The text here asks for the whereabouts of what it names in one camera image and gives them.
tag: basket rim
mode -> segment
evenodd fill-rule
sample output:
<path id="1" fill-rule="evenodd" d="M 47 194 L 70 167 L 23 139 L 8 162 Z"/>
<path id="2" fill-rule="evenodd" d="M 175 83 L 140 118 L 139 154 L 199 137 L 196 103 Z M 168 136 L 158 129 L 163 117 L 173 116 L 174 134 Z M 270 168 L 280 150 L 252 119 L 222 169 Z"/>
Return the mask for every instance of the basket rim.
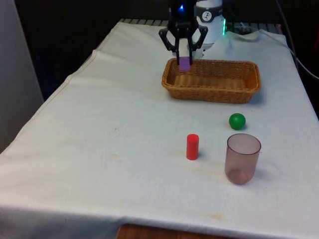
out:
<path id="1" fill-rule="evenodd" d="M 257 86 L 255 88 L 223 88 L 223 87 L 216 87 L 216 86 L 176 86 L 176 85 L 172 85 L 167 83 L 166 79 L 167 79 L 167 75 L 168 75 L 168 70 L 170 69 L 170 66 L 172 64 L 173 61 L 177 61 L 176 58 L 171 58 L 167 64 L 166 64 L 166 68 L 164 70 L 163 76 L 162 76 L 162 85 L 167 88 L 167 89 L 201 89 L 201 90 L 215 90 L 215 91 L 221 91 L 221 92 L 225 92 L 225 91 L 231 91 L 231 92 L 238 92 L 238 93 L 243 93 L 243 91 L 245 93 L 248 94 L 253 94 L 258 92 L 261 89 L 261 77 L 260 77 L 260 72 L 259 72 L 259 68 L 257 66 L 256 63 L 251 62 L 251 61 L 228 61 L 228 60 L 206 60 L 206 59 L 194 59 L 193 62 L 216 62 L 216 63 L 221 63 L 221 62 L 232 62 L 232 63 L 248 63 L 250 65 L 254 66 L 255 69 L 255 73 L 257 75 Z"/>

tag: wicker basket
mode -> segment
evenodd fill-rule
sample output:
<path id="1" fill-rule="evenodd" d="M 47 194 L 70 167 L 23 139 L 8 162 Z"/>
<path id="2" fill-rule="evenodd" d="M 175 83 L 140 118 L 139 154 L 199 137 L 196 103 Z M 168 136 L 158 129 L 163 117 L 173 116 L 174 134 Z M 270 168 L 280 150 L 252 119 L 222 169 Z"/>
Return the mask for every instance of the wicker basket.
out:
<path id="1" fill-rule="evenodd" d="M 170 59 L 162 85 L 177 99 L 244 104 L 261 88 L 258 67 L 252 62 L 194 60 L 189 72 Z"/>

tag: red cylinder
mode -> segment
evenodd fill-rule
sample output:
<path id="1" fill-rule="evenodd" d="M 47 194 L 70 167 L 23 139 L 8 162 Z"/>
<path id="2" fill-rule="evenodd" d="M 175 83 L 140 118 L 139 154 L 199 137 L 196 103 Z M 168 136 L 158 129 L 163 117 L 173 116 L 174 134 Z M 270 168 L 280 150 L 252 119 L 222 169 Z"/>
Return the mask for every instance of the red cylinder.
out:
<path id="1" fill-rule="evenodd" d="M 199 137 L 197 134 L 190 134 L 187 136 L 187 151 L 186 157 L 189 160 L 196 160 L 198 158 Z"/>

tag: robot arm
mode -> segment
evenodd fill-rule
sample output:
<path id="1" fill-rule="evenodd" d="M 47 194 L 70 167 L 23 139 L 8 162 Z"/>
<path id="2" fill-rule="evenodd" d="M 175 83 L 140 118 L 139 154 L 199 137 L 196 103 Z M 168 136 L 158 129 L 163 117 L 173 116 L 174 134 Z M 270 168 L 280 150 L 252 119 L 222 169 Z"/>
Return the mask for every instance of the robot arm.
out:
<path id="1" fill-rule="evenodd" d="M 179 40 L 187 38 L 189 47 L 189 63 L 192 64 L 192 52 L 201 48 L 208 32 L 206 26 L 200 26 L 195 15 L 196 0 L 168 0 L 169 21 L 167 28 L 159 31 L 159 35 L 168 51 L 176 53 L 179 65 Z M 199 29 L 200 37 L 193 43 L 192 36 Z M 170 31 L 175 37 L 175 45 L 172 45 L 167 33 Z"/>

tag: dark background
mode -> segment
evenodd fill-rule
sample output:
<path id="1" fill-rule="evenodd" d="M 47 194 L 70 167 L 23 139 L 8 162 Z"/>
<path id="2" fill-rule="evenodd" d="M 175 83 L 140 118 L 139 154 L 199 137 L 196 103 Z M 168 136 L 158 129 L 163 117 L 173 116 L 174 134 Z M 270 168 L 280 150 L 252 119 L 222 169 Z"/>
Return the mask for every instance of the dark background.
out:
<path id="1" fill-rule="evenodd" d="M 120 18 L 167 19 L 167 0 L 15 0 L 42 94 L 47 99 L 75 72 Z M 297 55 L 319 75 L 319 0 L 280 0 Z M 224 0 L 228 21 L 282 23 L 275 0 Z M 319 115 L 319 81 L 300 67 Z"/>

